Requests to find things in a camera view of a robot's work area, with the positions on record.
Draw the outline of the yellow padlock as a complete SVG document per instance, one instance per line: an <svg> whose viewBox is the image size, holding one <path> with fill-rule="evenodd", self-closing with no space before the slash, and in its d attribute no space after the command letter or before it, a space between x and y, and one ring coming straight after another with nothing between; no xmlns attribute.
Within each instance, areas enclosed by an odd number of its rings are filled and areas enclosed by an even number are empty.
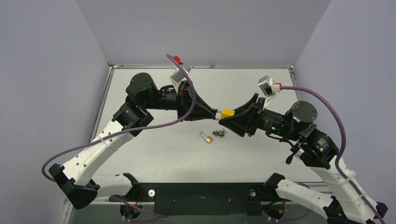
<svg viewBox="0 0 396 224"><path fill-rule="evenodd" d="M223 109L223 110L217 110L217 113L219 114L219 118L220 119L224 119L224 118L228 118L231 116L235 115L235 110L228 110L228 109Z"/></svg>

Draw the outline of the brass padlock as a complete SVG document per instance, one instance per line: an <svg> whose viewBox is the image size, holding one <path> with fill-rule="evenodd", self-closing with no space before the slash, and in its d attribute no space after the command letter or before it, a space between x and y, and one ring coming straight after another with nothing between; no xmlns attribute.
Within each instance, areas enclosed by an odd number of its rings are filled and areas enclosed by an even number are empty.
<svg viewBox="0 0 396 224"><path fill-rule="evenodd" d="M207 135L205 132L200 132L199 135L207 142L211 143L213 141L213 138L209 135Z"/></svg>

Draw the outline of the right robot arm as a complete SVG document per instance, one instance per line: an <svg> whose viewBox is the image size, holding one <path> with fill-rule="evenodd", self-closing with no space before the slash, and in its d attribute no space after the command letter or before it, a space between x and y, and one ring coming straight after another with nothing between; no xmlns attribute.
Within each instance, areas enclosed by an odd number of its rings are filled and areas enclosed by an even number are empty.
<svg viewBox="0 0 396 224"><path fill-rule="evenodd" d="M255 94L234 110L222 110L219 124L239 136L252 136L263 130L267 136L290 144L291 155L286 163L290 164L293 158L301 160L330 190L330 194L320 193L273 173L264 182L267 198L298 203L329 224L372 224L375 219L383 220L387 206L367 196L333 140L317 129L314 121L318 113L312 104L297 101L285 114L268 110L266 105L266 98Z"/></svg>

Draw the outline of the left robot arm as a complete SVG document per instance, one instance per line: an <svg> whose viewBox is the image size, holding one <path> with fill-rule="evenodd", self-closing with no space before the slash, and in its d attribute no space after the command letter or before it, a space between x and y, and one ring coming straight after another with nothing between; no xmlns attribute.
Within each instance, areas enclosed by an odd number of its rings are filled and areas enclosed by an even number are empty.
<svg viewBox="0 0 396 224"><path fill-rule="evenodd" d="M149 110L175 110L181 120L215 119L211 108L184 79L176 86L157 88L150 74L134 75L126 88L126 101L94 141L64 164L54 164L49 173L77 210L98 197L139 196L139 182L129 173L97 176L96 171L124 144L137 137L154 119Z"/></svg>

